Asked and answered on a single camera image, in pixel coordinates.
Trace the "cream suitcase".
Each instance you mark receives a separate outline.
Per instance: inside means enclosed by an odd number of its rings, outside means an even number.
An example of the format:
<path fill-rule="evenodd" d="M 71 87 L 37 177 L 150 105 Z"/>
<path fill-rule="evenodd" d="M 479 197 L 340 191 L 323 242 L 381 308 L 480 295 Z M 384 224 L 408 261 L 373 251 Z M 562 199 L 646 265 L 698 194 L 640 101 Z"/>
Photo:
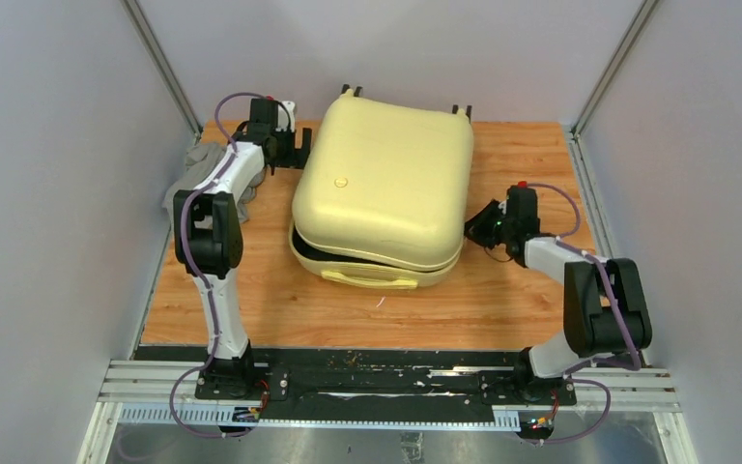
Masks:
<path fill-rule="evenodd" d="M 356 287 L 442 282 L 464 247 L 473 151 L 469 107 L 406 107 L 344 86 L 293 195 L 293 255 L 309 273 Z"/>

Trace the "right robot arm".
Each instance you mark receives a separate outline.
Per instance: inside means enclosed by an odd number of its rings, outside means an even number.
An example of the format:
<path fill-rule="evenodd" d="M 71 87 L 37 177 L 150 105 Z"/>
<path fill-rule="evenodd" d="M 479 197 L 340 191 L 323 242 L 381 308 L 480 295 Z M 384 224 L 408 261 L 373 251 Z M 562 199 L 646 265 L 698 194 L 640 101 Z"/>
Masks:
<path fill-rule="evenodd" d="M 538 213 L 541 183 L 519 183 L 504 200 L 490 201 L 465 222 L 464 236 L 509 261 L 540 272 L 563 289 L 562 329 L 523 349 L 507 381 L 517 397 L 537 403 L 589 366 L 629 371 L 643 367 L 641 351 L 653 336 L 640 272 L 629 258 L 607 258 L 545 232 Z"/>

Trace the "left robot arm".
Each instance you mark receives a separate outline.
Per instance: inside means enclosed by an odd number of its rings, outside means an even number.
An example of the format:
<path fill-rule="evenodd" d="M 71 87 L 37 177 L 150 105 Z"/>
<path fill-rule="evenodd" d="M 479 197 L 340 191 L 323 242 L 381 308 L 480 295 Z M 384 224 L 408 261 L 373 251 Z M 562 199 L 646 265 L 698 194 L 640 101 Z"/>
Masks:
<path fill-rule="evenodd" d="M 196 285 L 209 341 L 195 394 L 245 399 L 263 386 L 240 313 L 237 270 L 243 258 L 244 206 L 276 167 L 302 168 L 312 131 L 296 132 L 293 101 L 249 94 L 248 118 L 224 144 L 205 144 L 168 194 L 175 256 Z"/>

